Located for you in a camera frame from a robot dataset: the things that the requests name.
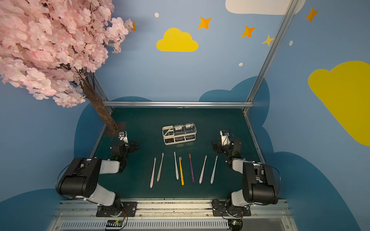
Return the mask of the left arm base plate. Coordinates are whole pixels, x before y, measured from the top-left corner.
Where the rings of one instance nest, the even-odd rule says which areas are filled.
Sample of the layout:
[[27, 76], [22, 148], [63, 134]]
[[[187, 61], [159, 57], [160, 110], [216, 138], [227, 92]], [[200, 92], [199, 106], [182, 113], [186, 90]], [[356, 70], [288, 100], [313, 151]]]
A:
[[98, 206], [96, 217], [102, 218], [123, 218], [134, 217], [136, 214], [137, 202], [123, 201], [114, 203], [109, 207]]

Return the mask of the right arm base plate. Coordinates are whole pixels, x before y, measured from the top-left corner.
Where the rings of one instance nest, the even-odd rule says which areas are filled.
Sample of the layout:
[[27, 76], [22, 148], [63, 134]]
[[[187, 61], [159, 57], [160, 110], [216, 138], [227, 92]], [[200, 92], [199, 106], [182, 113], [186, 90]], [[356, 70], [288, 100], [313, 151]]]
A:
[[250, 207], [238, 207], [232, 205], [231, 201], [213, 200], [211, 202], [214, 217], [235, 217], [242, 218], [251, 216]]

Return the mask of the grey white toothbrush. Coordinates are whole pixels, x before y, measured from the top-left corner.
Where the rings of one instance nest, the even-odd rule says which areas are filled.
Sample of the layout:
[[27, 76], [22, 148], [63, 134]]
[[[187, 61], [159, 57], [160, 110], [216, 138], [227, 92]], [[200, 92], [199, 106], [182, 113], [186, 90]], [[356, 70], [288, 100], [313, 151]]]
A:
[[163, 159], [164, 159], [164, 153], [162, 153], [162, 155], [161, 155], [161, 163], [160, 163], [160, 168], [159, 168], [158, 175], [157, 175], [157, 182], [159, 182], [160, 178], [161, 178], [161, 170], [162, 170], [162, 165], [163, 165]]

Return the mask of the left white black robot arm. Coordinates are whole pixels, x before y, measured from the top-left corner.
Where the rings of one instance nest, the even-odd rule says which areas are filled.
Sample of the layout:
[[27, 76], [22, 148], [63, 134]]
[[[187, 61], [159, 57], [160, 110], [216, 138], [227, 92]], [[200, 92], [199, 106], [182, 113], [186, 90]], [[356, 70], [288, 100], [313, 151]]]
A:
[[138, 142], [117, 141], [111, 146], [109, 160], [100, 158], [75, 158], [66, 168], [62, 178], [56, 180], [56, 192], [69, 200], [82, 198], [97, 204], [97, 217], [134, 217], [137, 202], [123, 202], [118, 193], [101, 186], [99, 177], [122, 173], [130, 153], [139, 149]]

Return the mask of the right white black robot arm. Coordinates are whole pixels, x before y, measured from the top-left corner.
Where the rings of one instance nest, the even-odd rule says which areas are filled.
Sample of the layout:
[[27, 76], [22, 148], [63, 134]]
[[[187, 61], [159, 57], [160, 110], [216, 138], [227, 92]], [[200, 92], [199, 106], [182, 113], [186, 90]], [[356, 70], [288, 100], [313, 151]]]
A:
[[248, 161], [241, 157], [241, 143], [224, 140], [213, 143], [213, 150], [225, 154], [226, 164], [242, 175], [241, 189], [228, 194], [226, 200], [211, 202], [213, 216], [243, 218], [251, 215], [252, 205], [275, 205], [279, 200], [279, 188], [270, 165]]

